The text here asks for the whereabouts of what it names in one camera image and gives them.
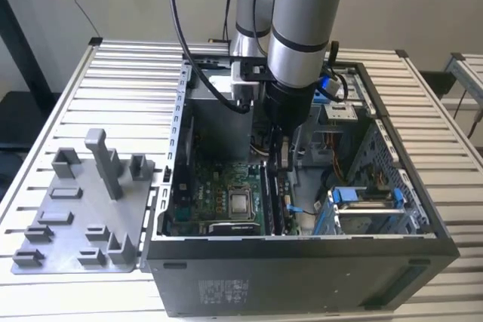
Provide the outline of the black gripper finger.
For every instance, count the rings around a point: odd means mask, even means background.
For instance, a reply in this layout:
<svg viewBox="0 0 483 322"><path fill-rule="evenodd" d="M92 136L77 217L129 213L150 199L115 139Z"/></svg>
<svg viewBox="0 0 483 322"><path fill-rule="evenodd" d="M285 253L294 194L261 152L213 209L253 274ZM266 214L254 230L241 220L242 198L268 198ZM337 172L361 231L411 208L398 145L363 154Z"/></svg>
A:
<svg viewBox="0 0 483 322"><path fill-rule="evenodd" d="M284 171L293 170L293 134L286 130L281 131L281 169Z"/></svg>
<svg viewBox="0 0 483 322"><path fill-rule="evenodd" d="M269 134L269 160L270 171L278 171L281 166L282 133L278 126L271 126Z"/></svg>

